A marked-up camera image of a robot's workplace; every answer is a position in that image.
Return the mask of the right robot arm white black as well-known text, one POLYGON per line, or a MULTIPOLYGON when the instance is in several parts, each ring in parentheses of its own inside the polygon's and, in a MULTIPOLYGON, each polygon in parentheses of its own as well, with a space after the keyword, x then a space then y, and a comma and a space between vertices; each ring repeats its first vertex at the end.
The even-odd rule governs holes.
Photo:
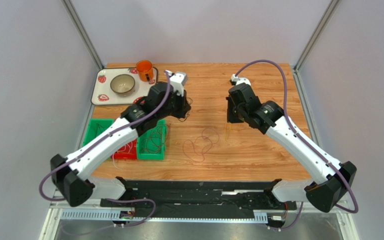
POLYGON ((310 174, 306 180, 276 179, 265 191, 270 200, 308 202, 328 213, 346 194, 354 181, 357 167, 341 162, 323 151, 307 137, 275 102, 260 102, 252 87, 240 83, 228 91, 227 121, 247 123, 284 147, 310 174))

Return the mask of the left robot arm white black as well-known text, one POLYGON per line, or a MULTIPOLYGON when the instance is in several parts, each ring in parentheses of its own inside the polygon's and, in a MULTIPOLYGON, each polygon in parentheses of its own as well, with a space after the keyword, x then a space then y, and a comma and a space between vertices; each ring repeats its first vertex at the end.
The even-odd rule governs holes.
POLYGON ((113 124, 81 149, 50 160, 50 177, 62 201, 77 207, 89 199, 118 200, 126 191, 121 180, 90 179, 92 173, 112 154, 156 127, 159 120, 185 118, 191 110, 185 82, 158 82, 146 96, 121 113, 113 124))

